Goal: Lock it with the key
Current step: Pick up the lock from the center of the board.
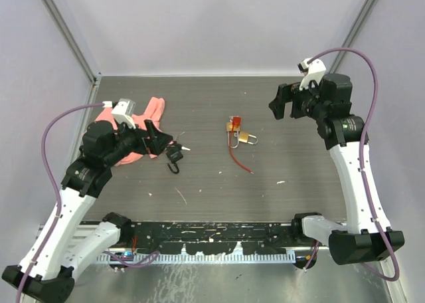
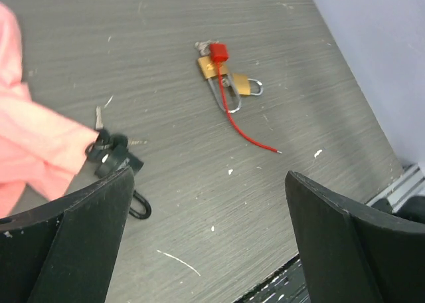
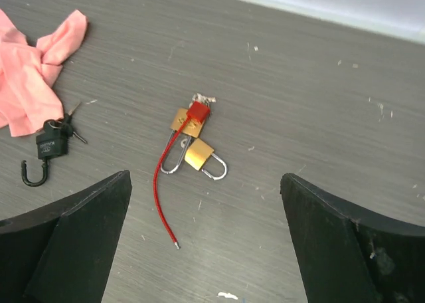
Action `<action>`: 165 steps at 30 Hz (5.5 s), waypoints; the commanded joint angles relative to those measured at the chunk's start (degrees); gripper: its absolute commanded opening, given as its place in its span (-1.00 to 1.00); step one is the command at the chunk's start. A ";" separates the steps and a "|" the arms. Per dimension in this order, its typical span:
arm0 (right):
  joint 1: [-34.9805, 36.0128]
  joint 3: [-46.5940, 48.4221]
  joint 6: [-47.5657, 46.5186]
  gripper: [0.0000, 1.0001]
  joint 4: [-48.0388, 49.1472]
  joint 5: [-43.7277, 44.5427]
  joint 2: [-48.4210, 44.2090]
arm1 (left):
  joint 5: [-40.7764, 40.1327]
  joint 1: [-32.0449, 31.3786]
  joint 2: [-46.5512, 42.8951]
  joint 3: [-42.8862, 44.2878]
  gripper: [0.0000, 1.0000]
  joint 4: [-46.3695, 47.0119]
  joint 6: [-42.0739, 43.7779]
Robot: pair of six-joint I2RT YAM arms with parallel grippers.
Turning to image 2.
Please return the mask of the black padlock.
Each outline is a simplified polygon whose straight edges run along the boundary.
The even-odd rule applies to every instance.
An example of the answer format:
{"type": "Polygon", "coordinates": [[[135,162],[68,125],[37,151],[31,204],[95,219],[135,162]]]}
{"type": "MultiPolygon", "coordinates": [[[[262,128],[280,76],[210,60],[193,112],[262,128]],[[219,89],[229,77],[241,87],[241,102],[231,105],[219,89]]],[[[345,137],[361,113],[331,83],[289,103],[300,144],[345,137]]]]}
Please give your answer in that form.
{"type": "MultiPolygon", "coordinates": [[[[137,174],[143,167],[143,162],[122,145],[117,145],[113,149],[104,149],[103,146],[93,145],[88,153],[88,158],[98,163],[98,167],[94,173],[99,178],[125,167],[130,167],[133,173],[137,174]]],[[[138,211],[130,207],[129,214],[139,220],[148,219],[152,212],[149,201],[136,190],[133,191],[132,197],[134,201],[140,204],[143,211],[138,211]]]]}

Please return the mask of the black-headed key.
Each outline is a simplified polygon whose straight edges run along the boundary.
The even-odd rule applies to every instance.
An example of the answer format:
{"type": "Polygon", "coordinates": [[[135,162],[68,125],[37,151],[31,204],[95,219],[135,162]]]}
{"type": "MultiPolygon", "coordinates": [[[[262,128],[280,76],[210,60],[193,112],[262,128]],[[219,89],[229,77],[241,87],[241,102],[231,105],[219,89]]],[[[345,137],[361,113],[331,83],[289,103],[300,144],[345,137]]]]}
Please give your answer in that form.
{"type": "Polygon", "coordinates": [[[118,146],[128,148],[130,146],[144,145],[147,142],[148,142],[147,140],[129,139],[124,134],[112,134],[110,136],[110,144],[112,146],[112,149],[114,149],[118,146]]]}

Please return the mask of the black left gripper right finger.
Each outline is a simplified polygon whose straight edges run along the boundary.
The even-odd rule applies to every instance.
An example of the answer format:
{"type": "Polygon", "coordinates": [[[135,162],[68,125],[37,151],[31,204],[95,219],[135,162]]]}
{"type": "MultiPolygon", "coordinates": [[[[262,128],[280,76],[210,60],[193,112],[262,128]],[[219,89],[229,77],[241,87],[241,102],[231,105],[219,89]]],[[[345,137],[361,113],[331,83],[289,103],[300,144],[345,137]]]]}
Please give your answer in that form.
{"type": "Polygon", "coordinates": [[[294,171],[285,191],[312,302],[424,301],[424,219],[385,213],[294,171]]]}

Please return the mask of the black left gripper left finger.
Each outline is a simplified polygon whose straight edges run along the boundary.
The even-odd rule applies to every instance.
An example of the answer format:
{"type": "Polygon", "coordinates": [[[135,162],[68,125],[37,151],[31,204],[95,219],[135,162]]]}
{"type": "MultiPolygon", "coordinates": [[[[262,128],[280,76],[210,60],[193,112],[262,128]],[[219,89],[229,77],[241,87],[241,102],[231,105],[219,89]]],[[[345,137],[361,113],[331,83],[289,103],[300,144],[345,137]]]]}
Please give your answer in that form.
{"type": "Polygon", "coordinates": [[[134,188],[123,168],[1,219],[2,302],[104,302],[134,188]]]}

